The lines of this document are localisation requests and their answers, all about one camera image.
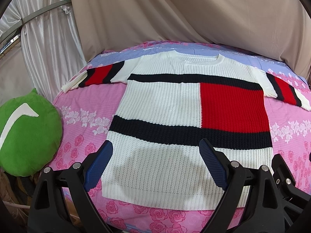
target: knit sweater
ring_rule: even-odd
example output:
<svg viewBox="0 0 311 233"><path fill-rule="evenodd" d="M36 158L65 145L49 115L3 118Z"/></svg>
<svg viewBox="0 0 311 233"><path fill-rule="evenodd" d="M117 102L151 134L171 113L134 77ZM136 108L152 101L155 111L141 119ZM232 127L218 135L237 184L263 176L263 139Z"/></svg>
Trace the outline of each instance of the knit sweater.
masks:
<svg viewBox="0 0 311 233"><path fill-rule="evenodd" d="M291 85L220 54L145 55L88 69L63 89L115 82L128 85L107 135L114 152L102 175L102 195L146 207L215 209L223 190L200 156L199 141L207 138L244 167L271 169L263 97L311 110Z"/></svg>

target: pink bed sheet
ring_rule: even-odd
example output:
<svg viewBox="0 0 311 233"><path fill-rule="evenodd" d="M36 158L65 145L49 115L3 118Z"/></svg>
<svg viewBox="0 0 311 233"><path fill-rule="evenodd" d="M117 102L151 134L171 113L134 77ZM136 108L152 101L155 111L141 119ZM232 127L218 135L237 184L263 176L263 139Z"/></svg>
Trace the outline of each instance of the pink bed sheet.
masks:
<svg viewBox="0 0 311 233"><path fill-rule="evenodd" d="M276 74L295 88L298 78ZM92 85L60 93L53 104L59 109L63 121L63 140L50 166L54 170L66 169L74 162L82 162L105 141L109 125L126 89L122 83ZM302 93L311 101L306 87ZM296 186L310 194L311 152L310 112L302 108L266 98L274 154L280 153L296 179ZM89 191L101 217L109 224L131 233L195 233L211 217L213 211L176 211L156 209L111 200L102 197L101 181ZM238 208L230 227L238 224L243 208Z"/></svg>

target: black stripe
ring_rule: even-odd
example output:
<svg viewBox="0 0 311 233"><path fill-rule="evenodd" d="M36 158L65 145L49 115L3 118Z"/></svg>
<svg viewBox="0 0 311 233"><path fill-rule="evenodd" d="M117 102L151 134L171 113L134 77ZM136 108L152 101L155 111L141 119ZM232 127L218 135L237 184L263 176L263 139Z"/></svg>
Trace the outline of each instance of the black stripe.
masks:
<svg viewBox="0 0 311 233"><path fill-rule="evenodd" d="M85 87L85 82L87 82L88 79L92 77L92 75L95 73L95 69L96 68L87 69L87 71L86 71L87 72L87 76L86 76L86 78L83 81L81 81L79 83L79 85L78 85L79 88L84 88Z"/></svg>
<svg viewBox="0 0 311 233"><path fill-rule="evenodd" d="M170 82L170 83L212 83L239 87L249 90L262 90L258 83L205 74L131 74L128 80L138 82Z"/></svg>
<svg viewBox="0 0 311 233"><path fill-rule="evenodd" d="M298 96L296 95L296 92L295 92L295 89L294 89L294 87L293 86L291 86L291 85L289 85L289 87L290 87L290 90L292 91L292 93L293 93L293 96L294 96L294 98L295 98L295 100L296 100L296 105L297 106L299 106L299 107L301 107L301 100L298 98Z"/></svg>
<svg viewBox="0 0 311 233"><path fill-rule="evenodd" d="M107 76L103 79L103 84L110 84L111 79L121 70L124 66L124 61L112 64L112 68L108 72Z"/></svg>
<svg viewBox="0 0 311 233"><path fill-rule="evenodd" d="M277 95L276 98L283 102L284 96L282 94L282 90L280 89L279 85L277 84L277 82L275 80L275 76L272 74L269 74L269 73L266 73L266 75L267 75L268 80L271 82L275 92L276 92L276 95Z"/></svg>
<svg viewBox="0 0 311 233"><path fill-rule="evenodd" d="M214 147L228 149L260 149L272 147L270 132L236 133L193 126L167 126L114 116L111 131L148 142L198 146L207 138Z"/></svg>

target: bed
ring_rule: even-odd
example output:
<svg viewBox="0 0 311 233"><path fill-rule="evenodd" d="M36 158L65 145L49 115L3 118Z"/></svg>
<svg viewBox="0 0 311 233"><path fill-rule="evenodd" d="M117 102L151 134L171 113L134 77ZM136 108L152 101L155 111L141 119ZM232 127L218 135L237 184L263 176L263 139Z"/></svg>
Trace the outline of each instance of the bed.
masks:
<svg viewBox="0 0 311 233"><path fill-rule="evenodd" d="M311 91L305 79L294 74L285 63L245 50L215 44L152 41L121 52L104 51L89 62L80 73L88 68L169 50L205 56L220 53L281 78L311 100ZM49 166L54 170L66 169L75 162L82 162L89 153L95 152L102 145L125 89L126 84L113 83L92 85L66 94L60 92L57 95L53 104L62 117L63 138ZM273 98L265 97L264 104L269 119L274 154L282 155L296 179L296 186L310 194L309 112ZM101 189L101 181L99 181L97 186L89 191L89 196L101 217L108 224L131 233L200 232L213 213L212 210L178 211L143 207L104 198ZM68 189L64 189L64 194L70 203ZM242 212L243 208L236 210L230 227L238 224Z"/></svg>

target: metal bolt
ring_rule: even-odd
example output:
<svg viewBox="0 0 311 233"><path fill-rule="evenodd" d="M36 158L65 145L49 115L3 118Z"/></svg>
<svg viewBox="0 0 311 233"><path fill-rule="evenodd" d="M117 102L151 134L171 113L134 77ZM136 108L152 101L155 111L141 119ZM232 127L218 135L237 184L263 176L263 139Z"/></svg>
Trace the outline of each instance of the metal bolt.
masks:
<svg viewBox="0 0 311 233"><path fill-rule="evenodd" d="M43 172L48 173L48 172L50 172L50 170L51 170L50 167L46 167L46 168L44 168Z"/></svg>
<svg viewBox="0 0 311 233"><path fill-rule="evenodd" d="M261 167L261 169L263 169L265 172L269 171L269 167L266 166L266 165L263 165L263 166Z"/></svg>
<svg viewBox="0 0 311 233"><path fill-rule="evenodd" d="M80 168L80 166L81 166L81 163L79 163L79 162L76 162L73 164L74 169L78 169L78 168Z"/></svg>
<svg viewBox="0 0 311 233"><path fill-rule="evenodd" d="M232 161L232 162L231 162L231 165L232 165L233 167L238 167L240 164L239 164L237 161Z"/></svg>

